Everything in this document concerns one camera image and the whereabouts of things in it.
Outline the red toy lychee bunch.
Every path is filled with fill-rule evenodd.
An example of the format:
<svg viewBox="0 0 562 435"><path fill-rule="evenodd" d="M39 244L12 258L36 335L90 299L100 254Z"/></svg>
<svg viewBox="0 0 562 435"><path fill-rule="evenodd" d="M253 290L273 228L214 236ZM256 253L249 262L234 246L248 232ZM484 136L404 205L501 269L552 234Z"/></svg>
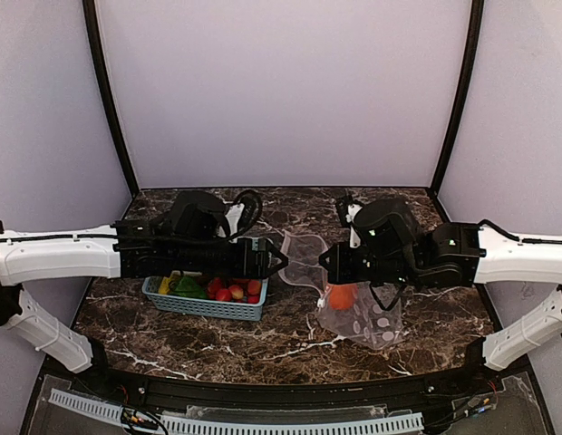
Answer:
<svg viewBox="0 0 562 435"><path fill-rule="evenodd" d="M213 278L205 292L211 300L254 305L260 301L264 288L259 280Z"/></svg>

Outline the orange toy fruit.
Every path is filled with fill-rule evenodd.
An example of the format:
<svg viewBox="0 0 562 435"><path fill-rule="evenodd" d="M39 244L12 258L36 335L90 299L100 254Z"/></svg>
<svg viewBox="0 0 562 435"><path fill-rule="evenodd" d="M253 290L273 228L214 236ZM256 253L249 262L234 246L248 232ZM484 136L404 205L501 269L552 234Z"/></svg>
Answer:
<svg viewBox="0 0 562 435"><path fill-rule="evenodd" d="M329 291L329 306L336 311L351 309L357 299L356 284L333 285Z"/></svg>

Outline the clear zip top bag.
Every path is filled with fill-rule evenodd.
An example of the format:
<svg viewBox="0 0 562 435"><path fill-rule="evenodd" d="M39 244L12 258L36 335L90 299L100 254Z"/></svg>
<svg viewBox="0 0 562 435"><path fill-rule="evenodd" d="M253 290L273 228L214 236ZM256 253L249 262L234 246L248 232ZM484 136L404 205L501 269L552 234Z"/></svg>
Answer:
<svg viewBox="0 0 562 435"><path fill-rule="evenodd" d="M373 350L382 350L403 339L400 288L367 282L332 285L318 257L328 249L317 235L284 233L281 253L288 265L279 272L288 285L317 292L316 319L325 330Z"/></svg>

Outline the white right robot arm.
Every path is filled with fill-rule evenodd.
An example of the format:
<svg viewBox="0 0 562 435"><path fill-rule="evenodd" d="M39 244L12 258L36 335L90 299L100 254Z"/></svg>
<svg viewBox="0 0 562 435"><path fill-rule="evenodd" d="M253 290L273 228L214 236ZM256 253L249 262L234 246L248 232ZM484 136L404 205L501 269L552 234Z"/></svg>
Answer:
<svg viewBox="0 0 562 435"><path fill-rule="evenodd" d="M477 224L447 222L425 231L401 198L362 204L345 196L338 199L336 209L350 238L319 257L333 285L447 288L515 281L555 285L529 313L471 343L467 366L500 372L562 336L562 237L511 234L487 219Z"/></svg>

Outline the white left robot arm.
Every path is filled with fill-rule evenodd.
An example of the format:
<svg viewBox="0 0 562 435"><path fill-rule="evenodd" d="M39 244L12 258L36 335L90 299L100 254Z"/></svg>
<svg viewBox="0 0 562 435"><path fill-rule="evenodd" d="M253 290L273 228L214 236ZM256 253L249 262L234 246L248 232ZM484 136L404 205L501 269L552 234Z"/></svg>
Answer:
<svg viewBox="0 0 562 435"><path fill-rule="evenodd" d="M288 264L266 238L247 237L261 197L242 191L231 204L202 190L180 192L150 220L64 232L21 233L0 221L0 327L14 331L68 372L104 370L99 342L72 331L23 289L26 282L69 277L142 278L173 271L263 280Z"/></svg>

